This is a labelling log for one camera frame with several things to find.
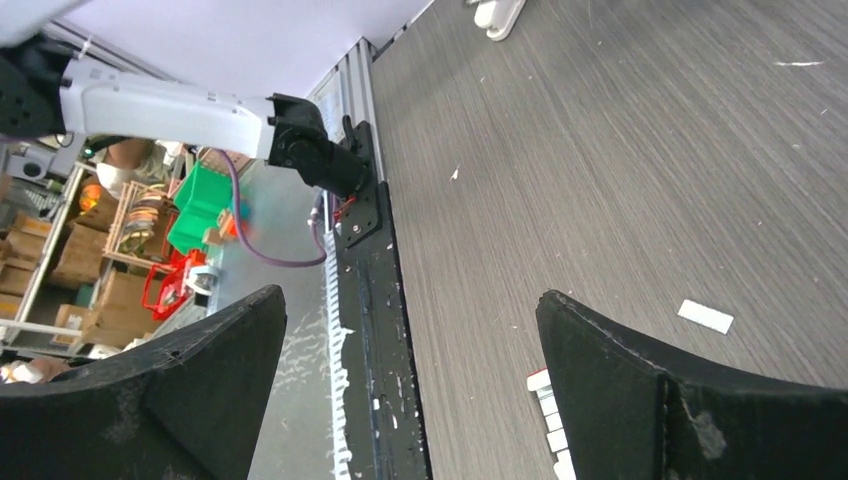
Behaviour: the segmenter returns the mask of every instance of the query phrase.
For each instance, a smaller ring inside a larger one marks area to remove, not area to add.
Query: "cardboard box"
[[[56,314],[54,325],[62,328],[71,328],[73,330],[81,330],[85,318],[91,313],[91,310],[78,307],[76,305],[61,305],[59,312]],[[50,343],[54,345],[72,345],[79,337],[70,337],[63,335],[54,335]]]
[[[12,225],[15,230],[42,238],[47,238],[52,226],[50,222],[30,217],[24,212],[18,212]]]
[[[48,281],[52,285],[70,289],[96,282],[100,278],[106,237],[106,233],[74,225],[62,249],[59,263],[50,273]]]
[[[0,294],[0,318],[14,320],[18,315],[18,309],[21,308],[21,301],[23,298],[17,295]]]
[[[5,265],[0,270],[0,293],[23,296],[29,287],[32,272]]]
[[[44,250],[45,240],[44,237],[20,230],[10,231],[6,241],[12,246],[12,253],[4,260],[4,263],[15,268],[35,270],[41,261],[41,251]]]
[[[0,240],[0,262],[4,262],[12,255],[12,244],[6,240]]]
[[[93,309],[100,316],[99,325],[102,329],[132,333],[127,343],[145,333],[155,332],[161,325],[153,320],[153,312],[142,305],[144,282],[144,277],[112,269],[102,283]],[[149,303],[155,303],[161,287],[161,280],[151,282]]]
[[[124,348],[136,339],[136,334],[125,330],[109,329],[103,325],[103,319],[97,311],[90,312],[83,320],[82,337],[83,343],[95,343],[109,345],[111,347]]]

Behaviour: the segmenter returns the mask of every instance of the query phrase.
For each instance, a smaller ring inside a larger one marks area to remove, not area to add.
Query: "wood grain laminate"
[[[373,70],[435,478],[553,478],[549,288],[848,387],[846,2],[528,0],[501,43],[472,17],[437,1]]]

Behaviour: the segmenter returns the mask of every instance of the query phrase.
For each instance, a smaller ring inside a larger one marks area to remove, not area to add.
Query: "debris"
[[[733,322],[731,315],[705,307],[692,300],[684,300],[677,315],[725,335],[727,335],[727,332],[730,330],[730,324]]]
[[[815,67],[824,62],[774,62],[778,67]]]

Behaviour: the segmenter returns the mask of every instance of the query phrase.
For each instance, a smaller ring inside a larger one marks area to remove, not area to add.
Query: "white paper scrap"
[[[733,323],[731,315],[705,307],[692,300],[684,300],[677,315],[725,335],[730,330],[730,324]]]

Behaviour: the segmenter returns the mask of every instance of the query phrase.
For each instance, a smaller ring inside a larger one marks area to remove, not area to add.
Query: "orange object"
[[[103,195],[103,187],[99,184],[92,183],[86,185],[80,193],[80,210],[87,212],[97,205],[100,197]]]
[[[244,230],[244,233],[247,233],[246,220],[241,221],[241,229]],[[227,224],[227,235],[230,235],[232,237],[238,237],[238,232],[236,231],[236,222],[230,220],[230,222]]]

